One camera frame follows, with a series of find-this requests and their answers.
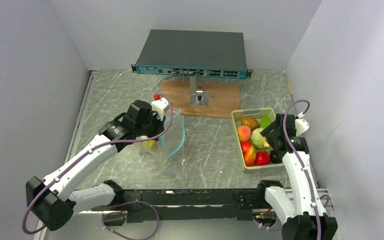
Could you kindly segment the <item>pale green cabbage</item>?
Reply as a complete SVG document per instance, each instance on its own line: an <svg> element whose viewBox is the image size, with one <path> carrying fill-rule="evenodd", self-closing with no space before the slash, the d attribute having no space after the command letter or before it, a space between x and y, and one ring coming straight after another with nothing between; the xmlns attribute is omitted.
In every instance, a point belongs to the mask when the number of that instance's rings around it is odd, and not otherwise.
<svg viewBox="0 0 384 240"><path fill-rule="evenodd" d="M256 149L262 149L263 150L263 149L267 149L268 147L270 147L270 145L267 143L266 138L261 135L261 132L263 130L264 129L262 127L260 127L260 128L253 130L251 133L250 140Z"/></svg>

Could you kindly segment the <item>yellow star fruit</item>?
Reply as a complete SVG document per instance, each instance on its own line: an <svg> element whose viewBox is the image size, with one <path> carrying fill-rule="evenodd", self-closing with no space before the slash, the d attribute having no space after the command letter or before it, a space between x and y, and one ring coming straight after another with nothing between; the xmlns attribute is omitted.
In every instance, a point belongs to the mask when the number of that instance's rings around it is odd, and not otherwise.
<svg viewBox="0 0 384 240"><path fill-rule="evenodd" d="M148 150L152 150L155 147L155 140L148 140L144 142L144 147Z"/></svg>

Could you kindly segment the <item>clear zip top bag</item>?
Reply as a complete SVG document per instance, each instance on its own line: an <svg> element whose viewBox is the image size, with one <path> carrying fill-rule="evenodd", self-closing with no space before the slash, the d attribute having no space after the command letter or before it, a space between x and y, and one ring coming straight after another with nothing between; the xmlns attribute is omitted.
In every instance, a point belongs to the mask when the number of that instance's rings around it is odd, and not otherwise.
<svg viewBox="0 0 384 240"><path fill-rule="evenodd" d="M173 109L172 120L173 123L168 131L162 135L158 141L155 140L153 149L146 149L144 142L137 142L138 152L140 154L150 155L154 159L162 160L163 163L166 164L168 159L182 148L186 138L186 129L181 108Z"/></svg>

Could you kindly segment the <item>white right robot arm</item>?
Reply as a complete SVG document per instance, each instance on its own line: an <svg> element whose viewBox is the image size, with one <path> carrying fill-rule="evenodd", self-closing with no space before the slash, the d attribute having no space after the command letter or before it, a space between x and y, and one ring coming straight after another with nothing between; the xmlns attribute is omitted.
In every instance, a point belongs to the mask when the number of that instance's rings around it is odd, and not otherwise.
<svg viewBox="0 0 384 240"><path fill-rule="evenodd" d="M276 114L274 122L261 135L287 171L293 199L279 181L262 180L256 203L271 207L280 220L284 240L332 240L337 232L335 217L329 216L311 173L309 147L301 134L309 124L293 114Z"/></svg>

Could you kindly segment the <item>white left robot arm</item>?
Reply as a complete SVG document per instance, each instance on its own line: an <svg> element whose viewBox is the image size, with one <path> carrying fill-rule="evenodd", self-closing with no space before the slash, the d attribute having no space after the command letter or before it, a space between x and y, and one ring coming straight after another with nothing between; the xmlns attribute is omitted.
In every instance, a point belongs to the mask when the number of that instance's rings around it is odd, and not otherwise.
<svg viewBox="0 0 384 240"><path fill-rule="evenodd" d="M82 211L99 206L111 210L125 203L125 191L113 180L77 190L78 185L101 164L136 142L158 140L168 130L164 126L166 113L173 107L167 97L148 103L136 100L126 112L106 122L91 142L63 166L43 178L29 179L26 187L27 211L22 229L27 229L29 213L33 213L44 228L55 231Z"/></svg>

